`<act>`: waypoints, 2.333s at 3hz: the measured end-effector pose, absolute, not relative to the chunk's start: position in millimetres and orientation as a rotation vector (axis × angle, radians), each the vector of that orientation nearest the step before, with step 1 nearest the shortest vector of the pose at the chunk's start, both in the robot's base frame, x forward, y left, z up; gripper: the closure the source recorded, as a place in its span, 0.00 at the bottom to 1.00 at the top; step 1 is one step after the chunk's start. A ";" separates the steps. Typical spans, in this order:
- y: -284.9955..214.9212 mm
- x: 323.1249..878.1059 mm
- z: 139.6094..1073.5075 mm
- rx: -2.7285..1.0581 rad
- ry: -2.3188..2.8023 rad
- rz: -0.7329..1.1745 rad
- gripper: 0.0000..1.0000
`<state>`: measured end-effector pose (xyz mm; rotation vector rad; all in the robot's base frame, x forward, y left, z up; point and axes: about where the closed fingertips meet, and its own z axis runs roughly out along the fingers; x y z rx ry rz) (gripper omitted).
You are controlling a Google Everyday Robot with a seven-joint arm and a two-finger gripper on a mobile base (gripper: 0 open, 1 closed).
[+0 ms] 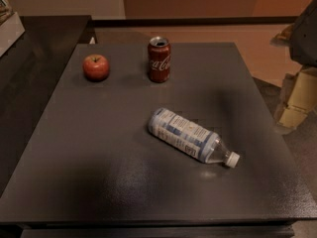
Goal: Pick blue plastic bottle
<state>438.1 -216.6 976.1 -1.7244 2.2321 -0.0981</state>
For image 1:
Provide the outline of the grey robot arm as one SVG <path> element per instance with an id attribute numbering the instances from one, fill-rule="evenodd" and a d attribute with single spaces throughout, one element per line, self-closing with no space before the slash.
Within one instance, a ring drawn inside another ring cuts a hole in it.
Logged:
<path id="1" fill-rule="evenodd" d="M 285 75 L 273 115 L 275 131 L 285 135 L 296 130 L 317 107 L 317 0 L 273 40 L 288 46 L 290 58 L 301 65 L 296 74 Z"/>

